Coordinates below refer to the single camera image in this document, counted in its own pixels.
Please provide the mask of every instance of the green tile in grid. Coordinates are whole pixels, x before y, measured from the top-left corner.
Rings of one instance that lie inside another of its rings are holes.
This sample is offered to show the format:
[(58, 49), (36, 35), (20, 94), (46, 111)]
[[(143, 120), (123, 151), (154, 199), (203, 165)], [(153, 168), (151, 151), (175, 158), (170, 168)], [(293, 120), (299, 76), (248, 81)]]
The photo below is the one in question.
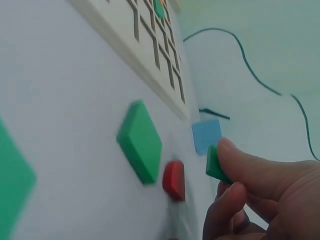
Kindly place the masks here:
[(211, 177), (214, 177), (216, 179), (219, 179), (227, 184), (232, 184), (232, 182), (229, 180), (229, 178), (225, 175), (225, 173), (221, 169), (219, 159), (218, 159), (217, 148), (214, 145), (211, 145), (208, 148), (208, 154), (206, 157), (205, 174)]
[(36, 175), (0, 120), (0, 240), (7, 240), (14, 229)]
[(163, 19), (165, 17), (165, 10), (160, 0), (153, 0), (154, 11), (158, 18)]
[(142, 100), (131, 104), (117, 141), (141, 182), (156, 183), (162, 142)]

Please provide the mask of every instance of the wire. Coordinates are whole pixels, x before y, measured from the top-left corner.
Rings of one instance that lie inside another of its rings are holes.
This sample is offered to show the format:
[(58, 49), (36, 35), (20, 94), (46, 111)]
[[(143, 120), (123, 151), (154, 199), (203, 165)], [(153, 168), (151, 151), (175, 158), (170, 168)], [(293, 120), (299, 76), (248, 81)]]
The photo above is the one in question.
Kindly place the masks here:
[[(193, 38), (194, 36), (198, 35), (198, 34), (201, 34), (203, 32), (207, 32), (207, 31), (221, 31), (221, 32), (224, 32), (224, 33), (227, 33), (227, 34), (230, 34), (231, 36), (234, 37), (234, 39), (236, 40), (236, 42), (238, 43), (239, 47), (240, 47), (240, 50), (241, 50), (241, 53), (242, 53), (242, 58), (243, 58), (243, 61), (245, 63), (245, 65), (247, 66), (247, 68), (249, 69), (250, 73), (252, 74), (252, 76), (254, 77), (254, 79), (259, 83), (261, 84), (263, 87), (265, 87), (266, 89), (268, 89), (269, 91), (273, 92), (274, 94), (278, 95), (278, 96), (282, 96), (281, 93), (279, 93), (278, 91), (272, 89), (271, 87), (265, 85), (259, 78), (258, 76), (255, 74), (255, 72), (252, 70), (250, 64), (248, 63), (248, 60), (246, 58), (246, 54), (245, 54), (245, 50), (244, 50), (244, 47), (242, 46), (240, 40), (237, 38), (237, 36), (235, 34), (233, 34), (232, 32), (228, 31), (228, 30), (225, 30), (225, 29), (222, 29), (222, 28), (218, 28), (218, 27), (209, 27), (209, 28), (204, 28), (204, 29), (201, 29), (199, 31), (196, 31), (195, 33), (191, 34), (190, 36), (186, 37), (183, 42), (186, 42), (188, 41), (189, 39)], [(311, 145), (311, 141), (310, 141), (310, 131), (309, 131), (309, 123), (308, 123), (308, 118), (307, 118), (307, 115), (306, 115), (306, 112), (301, 104), (301, 102), (298, 100), (298, 98), (296, 96), (294, 96), (293, 94), (291, 94), (291, 97), (297, 102), (297, 104), (299, 105), (301, 111), (302, 111), (302, 114), (303, 114), (303, 117), (304, 117), (304, 121), (305, 121), (305, 128), (306, 128), (306, 135), (307, 135), (307, 140), (308, 140), (308, 145), (309, 145), (309, 149), (310, 149), (310, 152), (311, 154), (313, 155), (313, 157), (317, 160), (317, 161), (320, 161), (315, 153), (314, 153), (314, 150), (312, 148), (312, 145)], [(219, 114), (219, 113), (216, 113), (214, 111), (211, 111), (210, 109), (208, 108), (204, 108), (204, 109), (199, 109), (199, 112), (204, 112), (204, 113), (208, 113), (208, 114), (212, 114), (212, 115), (215, 115), (215, 116), (219, 116), (219, 117), (222, 117), (222, 118), (226, 118), (226, 119), (230, 119), (230, 117), (228, 116), (224, 116), (222, 114)]]

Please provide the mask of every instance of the red foam piece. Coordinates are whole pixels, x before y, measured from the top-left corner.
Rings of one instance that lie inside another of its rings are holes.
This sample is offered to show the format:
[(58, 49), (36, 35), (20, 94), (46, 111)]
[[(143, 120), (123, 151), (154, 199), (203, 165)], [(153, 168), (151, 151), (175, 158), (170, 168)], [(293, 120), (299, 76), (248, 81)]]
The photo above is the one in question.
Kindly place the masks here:
[(165, 166), (162, 187), (173, 200), (179, 202), (186, 200), (185, 167), (182, 161), (170, 161)]

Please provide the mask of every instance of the foam shapes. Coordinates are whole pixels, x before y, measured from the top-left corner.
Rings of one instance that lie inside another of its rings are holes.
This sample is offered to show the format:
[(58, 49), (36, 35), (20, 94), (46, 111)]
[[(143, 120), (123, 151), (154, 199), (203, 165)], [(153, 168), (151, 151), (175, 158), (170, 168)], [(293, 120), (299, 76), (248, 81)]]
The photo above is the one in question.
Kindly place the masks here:
[(0, 239), (9, 239), (36, 175), (0, 120)]
[(142, 100), (130, 105), (116, 139), (141, 182), (156, 183), (162, 142)]
[(229, 180), (229, 178), (225, 175), (225, 173), (222, 171), (218, 154), (217, 154), (217, 148), (214, 145), (211, 145), (208, 148), (207, 157), (206, 157), (206, 170), (205, 174), (214, 177), (216, 179), (219, 179), (226, 184), (232, 184), (232, 182)]
[(174, 160), (166, 165), (162, 187), (173, 200), (178, 202), (186, 200), (185, 167), (182, 161)]
[(206, 155), (210, 145), (218, 145), (222, 138), (220, 122), (217, 119), (192, 124), (195, 151), (199, 156)]
[(165, 10), (160, 0), (153, 0), (154, 11), (158, 18), (163, 19), (165, 17)]

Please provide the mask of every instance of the green rhombus shape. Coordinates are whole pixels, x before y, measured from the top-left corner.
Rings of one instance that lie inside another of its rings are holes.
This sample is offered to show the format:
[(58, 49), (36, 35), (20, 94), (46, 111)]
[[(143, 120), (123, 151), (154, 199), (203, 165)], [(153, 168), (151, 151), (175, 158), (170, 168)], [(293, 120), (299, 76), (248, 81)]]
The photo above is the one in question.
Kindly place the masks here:
[(35, 182), (35, 173), (0, 119), (0, 240), (9, 239)]

